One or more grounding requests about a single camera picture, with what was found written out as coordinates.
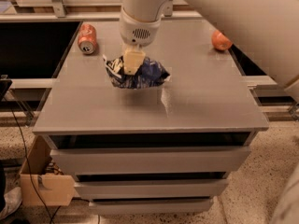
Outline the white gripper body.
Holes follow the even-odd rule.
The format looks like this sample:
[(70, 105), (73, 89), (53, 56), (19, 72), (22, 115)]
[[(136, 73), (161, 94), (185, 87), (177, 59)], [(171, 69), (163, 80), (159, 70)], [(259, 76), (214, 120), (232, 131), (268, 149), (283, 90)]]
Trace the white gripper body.
[(146, 47), (153, 42), (160, 23), (160, 20), (152, 22), (137, 21), (122, 8), (120, 14), (121, 38), (127, 45)]

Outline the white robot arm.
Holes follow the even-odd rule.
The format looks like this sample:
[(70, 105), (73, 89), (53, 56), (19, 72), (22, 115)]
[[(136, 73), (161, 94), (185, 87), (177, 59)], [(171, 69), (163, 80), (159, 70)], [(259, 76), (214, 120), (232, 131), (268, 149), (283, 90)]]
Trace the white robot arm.
[[(125, 44), (152, 43), (169, 0), (122, 0)], [(299, 101), (299, 0), (184, 0)]]

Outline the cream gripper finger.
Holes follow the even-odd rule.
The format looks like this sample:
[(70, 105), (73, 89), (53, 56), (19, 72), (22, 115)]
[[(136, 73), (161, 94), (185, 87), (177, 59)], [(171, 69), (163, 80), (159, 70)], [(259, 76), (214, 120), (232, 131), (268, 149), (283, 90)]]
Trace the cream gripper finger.
[(123, 53), (124, 74), (133, 76), (145, 59), (146, 53), (140, 45), (128, 45)]

